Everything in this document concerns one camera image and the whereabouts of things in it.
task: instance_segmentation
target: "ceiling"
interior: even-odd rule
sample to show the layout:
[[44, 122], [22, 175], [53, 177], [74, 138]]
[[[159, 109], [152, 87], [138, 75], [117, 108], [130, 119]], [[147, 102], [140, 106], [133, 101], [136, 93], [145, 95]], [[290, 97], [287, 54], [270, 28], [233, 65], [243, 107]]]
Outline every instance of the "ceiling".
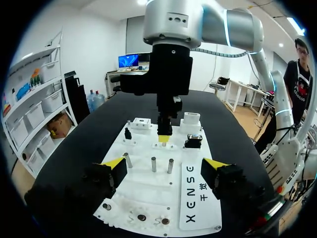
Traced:
[[[252, 14], [256, 15], [263, 23], [264, 46], [276, 52], [283, 60], [289, 62], [297, 58], [294, 50], [294, 39], [297, 33], [287, 21], [288, 16], [283, 7], [271, 0], [217, 0], [227, 9], [237, 7], [250, 8]], [[54, 4], [69, 5], [80, 10], [89, 11], [111, 20], [123, 20], [130, 17], [145, 14], [145, 6], [137, 4], [137, 0], [55, 0]]]

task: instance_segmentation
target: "cardboard box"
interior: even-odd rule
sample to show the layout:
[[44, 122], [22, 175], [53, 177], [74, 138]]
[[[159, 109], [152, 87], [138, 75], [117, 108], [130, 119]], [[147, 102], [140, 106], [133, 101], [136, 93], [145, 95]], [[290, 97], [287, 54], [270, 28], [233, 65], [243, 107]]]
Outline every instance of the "cardboard box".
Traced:
[[71, 128], [72, 122], [66, 113], [56, 115], [48, 124], [53, 139], [65, 138]]

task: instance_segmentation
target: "glasses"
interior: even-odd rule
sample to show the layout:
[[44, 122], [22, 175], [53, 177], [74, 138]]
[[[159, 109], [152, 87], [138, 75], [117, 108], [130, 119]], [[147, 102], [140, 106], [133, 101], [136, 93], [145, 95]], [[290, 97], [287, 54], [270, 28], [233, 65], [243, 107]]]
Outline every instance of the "glasses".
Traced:
[[300, 53], [300, 54], [304, 54], [305, 56], [308, 55], [308, 53], [305, 51], [305, 50], [301, 50], [301, 49], [297, 49], [297, 52]]

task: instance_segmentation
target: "black table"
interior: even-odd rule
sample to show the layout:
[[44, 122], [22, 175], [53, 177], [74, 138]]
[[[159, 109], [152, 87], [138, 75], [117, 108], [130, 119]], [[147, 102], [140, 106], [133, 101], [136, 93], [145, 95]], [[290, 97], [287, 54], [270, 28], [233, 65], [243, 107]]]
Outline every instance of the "black table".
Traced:
[[[201, 114], [201, 123], [212, 158], [241, 166], [247, 179], [264, 187], [267, 198], [273, 198], [273, 186], [251, 139], [226, 106], [212, 93], [190, 91], [188, 96], [181, 98], [182, 112]], [[63, 189], [66, 185], [78, 181], [85, 167], [92, 162], [100, 163], [103, 160], [127, 120], [132, 121], [136, 117], [157, 121], [156, 95], [137, 97], [119, 92], [85, 118], [61, 143], [40, 171], [35, 185], [50, 184], [56, 189]], [[179, 113], [178, 119], [174, 119], [172, 125], [179, 125], [181, 118], [183, 115]], [[222, 205], [221, 211], [222, 230], [209, 237], [227, 238], [240, 234], [241, 219], [232, 214], [226, 206]], [[85, 224], [80, 225], [78, 229], [82, 232], [88, 229], [90, 237], [144, 237], [109, 228], [93, 216], [87, 218]]]

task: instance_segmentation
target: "white connector block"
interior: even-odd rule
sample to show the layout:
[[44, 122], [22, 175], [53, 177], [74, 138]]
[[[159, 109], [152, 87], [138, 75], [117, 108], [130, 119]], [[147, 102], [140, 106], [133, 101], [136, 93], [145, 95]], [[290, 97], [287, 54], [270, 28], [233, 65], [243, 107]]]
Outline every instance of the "white connector block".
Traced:
[[199, 113], [184, 113], [184, 124], [197, 125], [199, 123]]
[[184, 134], [198, 134], [201, 129], [199, 113], [184, 113], [184, 119], [180, 120], [180, 132]]
[[140, 130], [150, 130], [151, 129], [151, 119], [147, 118], [135, 118], [131, 123], [132, 129]]

